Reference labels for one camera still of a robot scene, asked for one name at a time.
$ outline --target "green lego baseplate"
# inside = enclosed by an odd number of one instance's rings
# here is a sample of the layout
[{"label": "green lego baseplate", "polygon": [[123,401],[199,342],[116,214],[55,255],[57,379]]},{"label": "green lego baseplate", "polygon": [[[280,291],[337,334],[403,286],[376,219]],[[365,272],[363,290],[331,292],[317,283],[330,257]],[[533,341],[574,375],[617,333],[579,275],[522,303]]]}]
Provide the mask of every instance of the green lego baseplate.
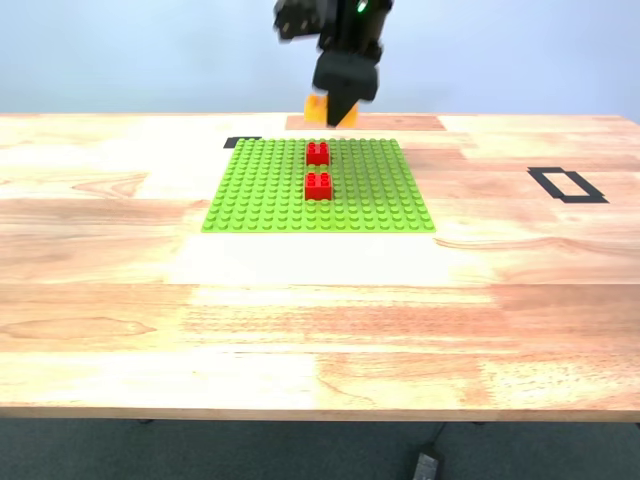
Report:
[{"label": "green lego baseplate", "polygon": [[[330,165],[306,165],[309,142],[327,142]],[[328,171],[332,200],[305,200],[306,173]],[[238,141],[202,232],[433,233],[396,140]]]}]

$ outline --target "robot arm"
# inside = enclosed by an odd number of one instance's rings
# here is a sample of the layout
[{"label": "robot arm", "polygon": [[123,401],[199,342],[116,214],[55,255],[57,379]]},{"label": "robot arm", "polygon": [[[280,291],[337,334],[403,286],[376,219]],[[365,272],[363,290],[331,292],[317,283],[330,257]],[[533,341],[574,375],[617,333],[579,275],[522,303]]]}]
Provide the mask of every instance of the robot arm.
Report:
[{"label": "robot arm", "polygon": [[327,124],[337,126],[359,100],[378,91],[380,34],[393,0],[279,0],[281,41],[318,35],[313,86],[327,92]]}]

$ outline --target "red lego brick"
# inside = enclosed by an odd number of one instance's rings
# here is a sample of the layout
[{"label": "red lego brick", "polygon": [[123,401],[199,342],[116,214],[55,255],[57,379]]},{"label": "red lego brick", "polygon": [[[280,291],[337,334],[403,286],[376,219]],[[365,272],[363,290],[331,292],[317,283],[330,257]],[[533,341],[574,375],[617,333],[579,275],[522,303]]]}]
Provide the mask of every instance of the red lego brick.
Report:
[{"label": "red lego brick", "polygon": [[307,174],[304,182],[305,200],[331,200],[332,197],[331,175],[326,172]]},{"label": "red lego brick", "polygon": [[329,165],[329,145],[326,142],[307,144],[307,165]]}]

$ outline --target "white wall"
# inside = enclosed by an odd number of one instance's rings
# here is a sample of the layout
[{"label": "white wall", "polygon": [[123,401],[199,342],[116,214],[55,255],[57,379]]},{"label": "white wall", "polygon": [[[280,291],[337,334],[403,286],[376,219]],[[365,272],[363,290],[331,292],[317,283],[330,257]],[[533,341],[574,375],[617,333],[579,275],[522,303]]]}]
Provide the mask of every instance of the white wall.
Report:
[{"label": "white wall", "polygon": [[[4,0],[0,111],[300,111],[315,42],[274,0]],[[640,122],[638,0],[396,0],[368,111]]]}]

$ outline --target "wooden table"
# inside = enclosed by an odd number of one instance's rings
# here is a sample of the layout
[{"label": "wooden table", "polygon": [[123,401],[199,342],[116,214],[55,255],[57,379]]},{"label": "wooden table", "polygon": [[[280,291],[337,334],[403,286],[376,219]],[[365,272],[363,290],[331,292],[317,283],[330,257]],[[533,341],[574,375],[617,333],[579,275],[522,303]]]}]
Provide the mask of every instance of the wooden table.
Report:
[{"label": "wooden table", "polygon": [[[396,138],[438,232],[200,234],[233,136]],[[640,421],[620,117],[3,116],[0,238],[0,415]]]}]

